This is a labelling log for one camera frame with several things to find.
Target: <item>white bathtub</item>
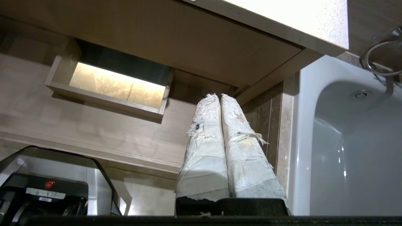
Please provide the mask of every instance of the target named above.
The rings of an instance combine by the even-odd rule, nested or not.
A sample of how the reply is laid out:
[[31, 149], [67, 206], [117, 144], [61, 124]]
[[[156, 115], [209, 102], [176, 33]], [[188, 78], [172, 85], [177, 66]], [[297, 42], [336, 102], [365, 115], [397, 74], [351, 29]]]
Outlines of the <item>white bathtub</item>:
[[[301, 70], [288, 181], [293, 214], [402, 215], [402, 90], [387, 87], [328, 56]], [[360, 90], [368, 95], [356, 98]]]

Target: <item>label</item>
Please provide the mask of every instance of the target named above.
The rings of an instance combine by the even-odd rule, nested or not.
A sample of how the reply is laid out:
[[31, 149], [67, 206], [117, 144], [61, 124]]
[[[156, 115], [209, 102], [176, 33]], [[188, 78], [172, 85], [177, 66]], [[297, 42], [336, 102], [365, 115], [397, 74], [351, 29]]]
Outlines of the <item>label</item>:
[[36, 188], [31, 188], [31, 187], [27, 187], [27, 190], [25, 191], [25, 193], [31, 194], [31, 195], [48, 197], [48, 198], [54, 198], [54, 199], [64, 199], [66, 197], [66, 194], [64, 194], [64, 193], [55, 192], [55, 191], [46, 191], [46, 190], [41, 190], [41, 189], [36, 189]]
[[39, 197], [40, 201], [51, 202], [51, 199]]

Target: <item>wooden drawer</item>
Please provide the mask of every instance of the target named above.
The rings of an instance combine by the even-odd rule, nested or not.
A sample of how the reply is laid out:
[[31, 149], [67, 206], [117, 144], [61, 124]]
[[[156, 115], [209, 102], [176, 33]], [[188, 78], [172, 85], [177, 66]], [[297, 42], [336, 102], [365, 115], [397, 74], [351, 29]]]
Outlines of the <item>wooden drawer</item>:
[[0, 14], [239, 88], [301, 50], [173, 0], [4, 0]]
[[[63, 48], [64, 50], [56, 56], [45, 81], [45, 85], [56, 94], [84, 101], [85, 104], [101, 109], [159, 123], [162, 121], [173, 78], [173, 69], [135, 56], [128, 56], [131, 57], [130, 59], [134, 58], [133, 61], [137, 60], [135, 61], [136, 70], [139, 70], [142, 76], [145, 74], [145, 77], [149, 77], [152, 73], [164, 73], [161, 75], [164, 76], [164, 82], [161, 82], [163, 84], [156, 84], [128, 76], [128, 74], [117, 73], [119, 70], [116, 69], [116, 66], [113, 69], [105, 67], [105, 65], [115, 65], [113, 62], [111, 64], [110, 62], [105, 63], [105, 61], [121, 61], [121, 57], [110, 59], [106, 56], [104, 58], [107, 59], [103, 59], [102, 65], [96, 65], [101, 60], [94, 60], [94, 57], [83, 59], [83, 56], [89, 55], [89, 53], [86, 51], [81, 55], [80, 47], [74, 39], [67, 39]], [[114, 57], [119, 57], [119, 54], [128, 55], [99, 46], [96, 46], [95, 49], [99, 48], [106, 49], [108, 53], [112, 52]]]

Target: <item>shower hose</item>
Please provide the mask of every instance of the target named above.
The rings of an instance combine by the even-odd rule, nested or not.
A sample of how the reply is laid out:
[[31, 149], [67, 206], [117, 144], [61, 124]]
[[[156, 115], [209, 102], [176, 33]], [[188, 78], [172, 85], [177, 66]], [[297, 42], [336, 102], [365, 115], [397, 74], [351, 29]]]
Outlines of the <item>shower hose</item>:
[[378, 75], [378, 76], [383, 76], [383, 77], [392, 77], [395, 75], [399, 75], [402, 74], [402, 70], [401, 71], [397, 71], [397, 72], [392, 72], [392, 73], [382, 73], [382, 72], [378, 72], [376, 71], [370, 64], [369, 64], [369, 56], [371, 54], [371, 52], [381, 46], [384, 45], [391, 45], [391, 44], [395, 44], [395, 43], [399, 43], [401, 42], [401, 40], [395, 40], [395, 41], [385, 41], [383, 43], [377, 44], [375, 46], [373, 46], [371, 49], [369, 49], [369, 51], [367, 51], [366, 55], [364, 56], [363, 59], [363, 64], [366, 67], [366, 69], [368, 69], [369, 71], [371, 71], [372, 73]]

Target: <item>red button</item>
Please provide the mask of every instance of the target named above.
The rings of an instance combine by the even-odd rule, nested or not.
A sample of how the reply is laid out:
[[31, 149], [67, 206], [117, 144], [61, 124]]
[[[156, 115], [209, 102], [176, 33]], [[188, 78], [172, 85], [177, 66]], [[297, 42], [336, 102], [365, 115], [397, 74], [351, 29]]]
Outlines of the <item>red button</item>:
[[45, 184], [45, 188], [46, 189], [51, 189], [54, 186], [54, 182], [53, 181], [48, 181]]

